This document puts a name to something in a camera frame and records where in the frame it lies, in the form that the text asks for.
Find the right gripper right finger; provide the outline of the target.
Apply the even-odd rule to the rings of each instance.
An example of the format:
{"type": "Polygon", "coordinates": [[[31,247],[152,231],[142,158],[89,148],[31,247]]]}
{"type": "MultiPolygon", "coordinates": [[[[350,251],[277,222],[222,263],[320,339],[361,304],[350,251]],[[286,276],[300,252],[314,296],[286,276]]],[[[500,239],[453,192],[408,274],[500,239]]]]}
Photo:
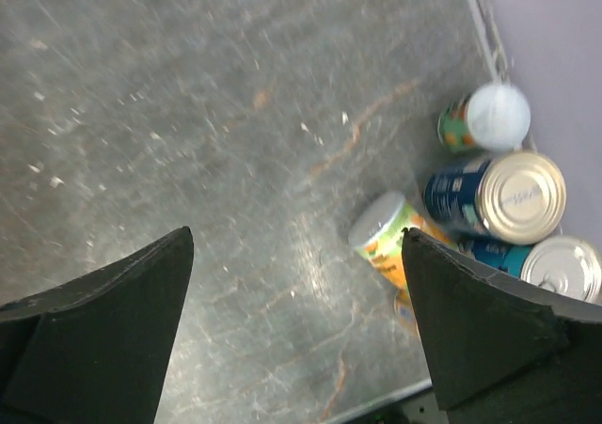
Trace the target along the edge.
{"type": "Polygon", "coordinates": [[[600,421],[600,306],[511,277],[416,228],[405,232],[402,255],[450,422],[600,421]]]}

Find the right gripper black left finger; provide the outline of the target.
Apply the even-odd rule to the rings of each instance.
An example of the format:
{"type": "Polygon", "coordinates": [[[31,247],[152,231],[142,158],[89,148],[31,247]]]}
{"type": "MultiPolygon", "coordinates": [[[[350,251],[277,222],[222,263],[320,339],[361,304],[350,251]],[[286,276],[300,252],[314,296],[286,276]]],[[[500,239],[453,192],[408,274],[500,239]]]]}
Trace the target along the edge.
{"type": "Polygon", "coordinates": [[[1,306],[4,423],[152,423],[192,273],[175,229],[132,255],[1,306]]]}

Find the teal blue pull-tab can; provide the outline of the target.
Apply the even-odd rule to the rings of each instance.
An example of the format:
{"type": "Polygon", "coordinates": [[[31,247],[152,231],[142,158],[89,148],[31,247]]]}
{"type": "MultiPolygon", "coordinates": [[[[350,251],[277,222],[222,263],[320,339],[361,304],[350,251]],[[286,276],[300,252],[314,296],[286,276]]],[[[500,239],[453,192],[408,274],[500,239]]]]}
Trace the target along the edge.
{"type": "Polygon", "coordinates": [[[541,289],[601,303],[601,256],[584,240],[550,236],[533,245],[464,238],[459,250],[490,267],[541,289]]]}

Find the silver top tin can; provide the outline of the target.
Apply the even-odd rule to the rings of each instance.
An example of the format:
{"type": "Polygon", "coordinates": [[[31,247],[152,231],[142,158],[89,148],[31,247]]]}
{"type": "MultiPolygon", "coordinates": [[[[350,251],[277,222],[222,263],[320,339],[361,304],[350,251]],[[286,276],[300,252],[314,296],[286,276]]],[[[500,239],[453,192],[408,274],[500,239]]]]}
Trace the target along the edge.
{"type": "Polygon", "coordinates": [[[530,245],[556,230],[567,191],[551,159],[519,150],[449,165],[430,177],[422,197],[426,211],[445,228],[530,245]]]}

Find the green label can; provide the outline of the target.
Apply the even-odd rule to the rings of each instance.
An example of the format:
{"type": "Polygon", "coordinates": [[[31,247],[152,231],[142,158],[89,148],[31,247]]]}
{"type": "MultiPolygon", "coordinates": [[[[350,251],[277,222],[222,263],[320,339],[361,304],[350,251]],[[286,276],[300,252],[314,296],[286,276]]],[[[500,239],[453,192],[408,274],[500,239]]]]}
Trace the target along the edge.
{"type": "Polygon", "coordinates": [[[456,249],[457,244],[419,214],[399,191],[377,198],[355,221],[349,245],[400,290],[407,289],[402,255],[404,230],[418,228],[456,249]]]}

